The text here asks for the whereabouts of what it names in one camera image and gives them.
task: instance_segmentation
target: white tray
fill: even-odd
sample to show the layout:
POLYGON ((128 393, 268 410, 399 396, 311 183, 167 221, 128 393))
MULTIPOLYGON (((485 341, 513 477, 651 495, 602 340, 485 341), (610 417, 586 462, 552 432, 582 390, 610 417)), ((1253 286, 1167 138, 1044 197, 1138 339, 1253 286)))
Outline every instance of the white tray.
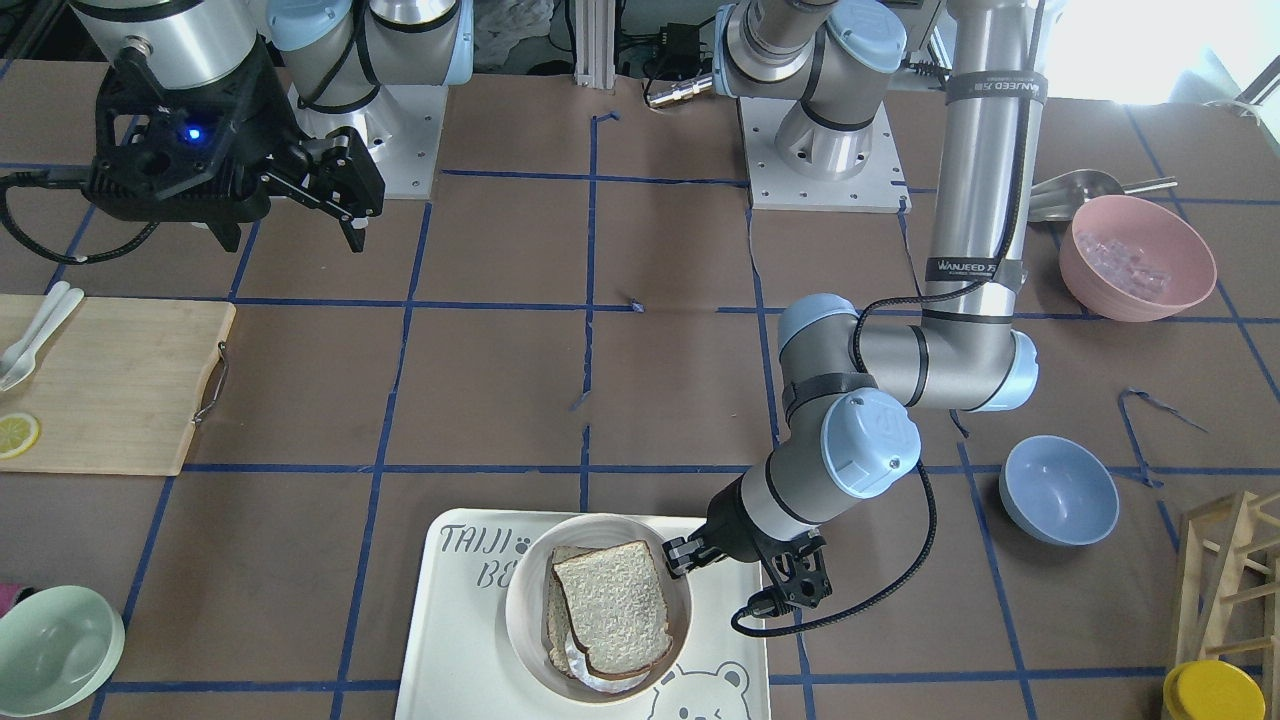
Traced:
MULTIPOLYGON (((760 588, 756 565, 726 560, 689 575, 689 639, 673 671, 652 691, 616 705, 585 705, 547 689, 525 670, 507 639, 506 585, 529 544, 573 516, 458 509, 431 523, 396 720, 680 720, 681 708, 690 719, 769 720, 764 641, 728 625, 760 588)), ((692 518, 632 519, 668 538, 701 524, 692 518)))

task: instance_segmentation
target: blue bowl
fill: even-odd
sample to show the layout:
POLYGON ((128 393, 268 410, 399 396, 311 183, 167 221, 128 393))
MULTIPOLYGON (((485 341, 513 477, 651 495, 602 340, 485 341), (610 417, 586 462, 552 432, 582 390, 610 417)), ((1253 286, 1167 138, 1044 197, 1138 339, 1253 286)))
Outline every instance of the blue bowl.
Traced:
POLYGON ((1051 544, 1092 544, 1111 534, 1120 496, 1088 450, 1056 436, 1024 439, 1000 470, 1000 498, 1018 527, 1051 544))

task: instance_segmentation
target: pink bowl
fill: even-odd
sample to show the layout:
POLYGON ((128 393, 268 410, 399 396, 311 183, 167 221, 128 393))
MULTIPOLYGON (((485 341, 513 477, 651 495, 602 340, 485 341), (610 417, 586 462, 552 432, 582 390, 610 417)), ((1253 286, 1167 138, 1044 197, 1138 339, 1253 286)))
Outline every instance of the pink bowl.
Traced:
POLYGON ((1181 218, 1155 202, 1128 195, 1106 195, 1075 211, 1070 242, 1057 256, 1071 295, 1094 313, 1126 323, 1143 323, 1180 313, 1213 292, 1217 264, 1204 238, 1181 218), (1107 281, 1082 254, 1082 237, 1116 240, 1143 263, 1167 274, 1152 300, 1137 297, 1107 281))

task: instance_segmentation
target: pink object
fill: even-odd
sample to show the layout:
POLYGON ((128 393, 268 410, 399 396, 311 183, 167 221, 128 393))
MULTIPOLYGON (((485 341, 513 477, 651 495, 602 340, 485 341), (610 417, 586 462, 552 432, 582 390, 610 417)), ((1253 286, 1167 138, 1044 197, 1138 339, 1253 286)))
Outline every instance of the pink object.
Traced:
POLYGON ((1217 283, 1213 254, 1194 228, 1128 195, 1096 197, 1076 210, 1057 264, 1076 300, 1126 323, 1180 313, 1208 297, 1217 283), (1098 266, 1120 255, 1125 258, 1117 265, 1098 266))
POLYGON ((0 583, 0 618, 13 610, 18 601, 26 597, 31 588, 15 583, 0 583))

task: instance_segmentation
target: lemon slice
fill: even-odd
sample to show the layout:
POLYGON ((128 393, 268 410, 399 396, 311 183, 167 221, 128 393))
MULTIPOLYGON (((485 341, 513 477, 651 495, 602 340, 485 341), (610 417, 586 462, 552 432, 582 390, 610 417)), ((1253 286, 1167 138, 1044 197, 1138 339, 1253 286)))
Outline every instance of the lemon slice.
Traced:
POLYGON ((40 420, 27 413, 10 413, 0 418, 0 460, 27 452, 38 438, 40 420))

